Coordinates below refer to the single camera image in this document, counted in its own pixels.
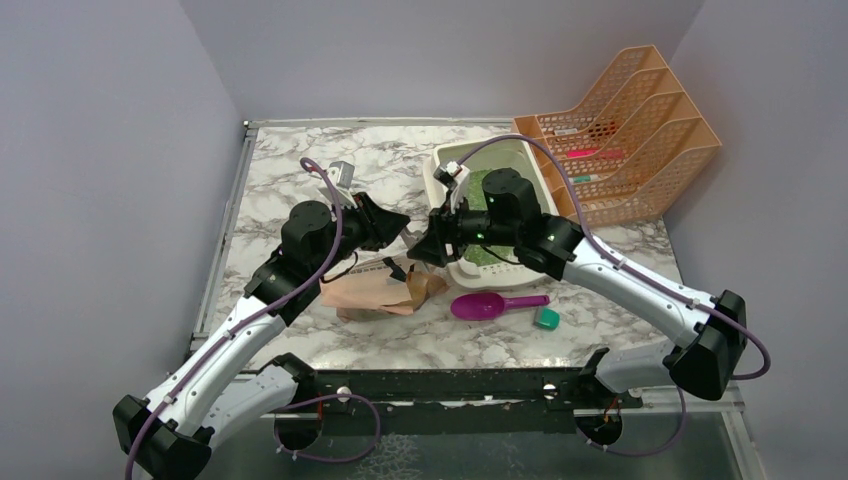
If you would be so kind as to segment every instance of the plastic scoop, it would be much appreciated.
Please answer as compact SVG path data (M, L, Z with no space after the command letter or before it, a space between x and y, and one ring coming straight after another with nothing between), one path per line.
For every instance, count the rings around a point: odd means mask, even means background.
M513 308L539 307L551 303L547 295L506 298L495 292L469 293L457 297L451 313L463 320L492 320Z

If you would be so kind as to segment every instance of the white plastic tray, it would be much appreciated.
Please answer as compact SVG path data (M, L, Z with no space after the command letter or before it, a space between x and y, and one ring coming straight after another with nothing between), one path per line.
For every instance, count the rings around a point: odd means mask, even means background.
M424 161L424 190L430 207L441 205L445 200L447 189L433 178L433 172L438 165L451 160L458 160L477 145L488 140L483 138L472 142L451 143L436 147L433 158ZM536 165L530 145L519 140L504 140L494 143L468 159L465 166L474 170L490 168L513 168L522 177L533 183L536 199L545 213L556 214L557 209L551 192L542 177L542 172ZM451 278L461 287L471 290L506 289L535 283L545 278L544 274L534 272L520 265L496 263L478 267L465 259L451 263L447 267Z

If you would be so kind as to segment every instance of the gray wall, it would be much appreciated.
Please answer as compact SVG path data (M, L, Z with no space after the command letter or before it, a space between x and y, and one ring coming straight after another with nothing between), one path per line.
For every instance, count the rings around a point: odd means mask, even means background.
M684 280L743 294L771 348L742 388L773 479L848 468L846 19L843 0L707 0L672 61L724 148L666 220Z
M119 478L181 362L240 117L176 0L0 4L3 478Z
M245 118L570 108L616 52L671 58L703 0L181 0Z

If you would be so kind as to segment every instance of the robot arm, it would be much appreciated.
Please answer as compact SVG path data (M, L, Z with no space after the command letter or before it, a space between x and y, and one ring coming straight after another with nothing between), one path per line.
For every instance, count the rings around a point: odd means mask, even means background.
M621 352L600 349L579 374L545 372L548 376L575 378L574 382L567 382L574 390L564 392L570 399L607 399L631 387L664 384L676 384L705 399L721 397L744 349L744 338L692 305L647 288L625 272L622 265L627 262L631 269L677 289L685 298L714 306L744 325L745 305L741 298L728 291L712 298L677 285L626 261L595 239L616 261L599 255L578 225L563 217L542 214L532 184L511 169L490 173L483 189L488 200L486 211L469 210L461 188L457 189L459 193L449 194L445 205L430 212L428 229L410 248L408 256L444 266L461 258L471 244L513 246L526 267L594 290L649 321L669 338L657 345ZM364 193L345 193L344 199L341 237L330 265L357 248L386 247L402 235L409 222L406 215L379 208ZM298 289L327 262L335 244L335 231L336 222L326 205L313 201L298 204L283 225L279 247L256 270L244 298L239 299L201 349L144 399L127 395L118 403L113 410L115 426L121 448L131 461L138 462L155 478L194 478L207 463L212 449L244 424L299 400L298 396L314 396L315 386L310 384L315 383L315 372L291 355L275 359L248 382L233 379L263 345L318 296L317 284ZM292 296L295 290L300 293ZM284 297L291 298L244 328L234 328ZM530 398L536 398L539 392L530 388ZM178 398L171 398L171 392L178 390ZM468 392L454 393L464 399ZM396 392L390 397L396 400L403 395L404 392ZM515 395L515 391L510 390L509 395ZM565 407L565 411L574 408L574 403L566 403L570 407ZM536 405L530 402L528 408ZM552 418L552 411L544 415Z
M342 193L342 235L331 267L356 249L387 247L409 223L408 216L380 208L365 193ZM302 365L271 364L250 382L232 380L259 349L312 303L320 293L318 283L246 327L235 326L312 277L332 252L335 232L336 221L325 204L306 201L292 209L282 227L279 247L255 271L244 297L209 340L144 399L127 395L115 407L112 415L125 453L131 452L142 425L148 422L146 440L137 447L135 461L155 478L194 478L212 449L230 434L292 401L299 374L304 371ZM180 384L182 393L171 398Z
M436 178L457 187L445 170ZM714 307L744 326L744 301L725 291L719 298L672 282L629 261L595 237L611 261L598 253L580 226L563 217L543 214L533 185L512 169L499 169L483 180L487 210L472 211L467 201L456 208L446 201L433 209L428 229L409 250L409 257L444 266L462 257L473 244L514 247L518 261L531 270L589 288L660 330L669 340L620 352L596 352L590 369L605 389L622 393L629 388L677 385L708 400L721 398L745 339L720 319L677 298L650 288L622 267L626 263L649 279L694 302Z

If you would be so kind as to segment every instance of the white marble surface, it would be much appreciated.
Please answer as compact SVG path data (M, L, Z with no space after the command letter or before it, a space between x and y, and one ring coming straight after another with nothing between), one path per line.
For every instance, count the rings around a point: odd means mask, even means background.
M253 271L279 244L279 231L298 202L321 199L320 180L301 170L307 156L319 164L345 160L356 166L355 189L381 206L413 219L423 229L429 207L421 165L435 146L507 133L498 126L266 127L259 131L221 295L210 329L216 328L242 294ZM680 281L662 222L598 229L596 233L629 258ZM379 256L404 251L398 240ZM377 254L361 254L373 258ZM572 366L601 346L627 348L655 341L659 332L605 298L581 287L547 281L508 294L548 294L559 312L554 331L532 325L529 310L491 322L465 322L449 313L466 293L453 287L412 316L342 323L335 309L317 299L282 335L248 364L257 368L293 352L314 368L471 368Z

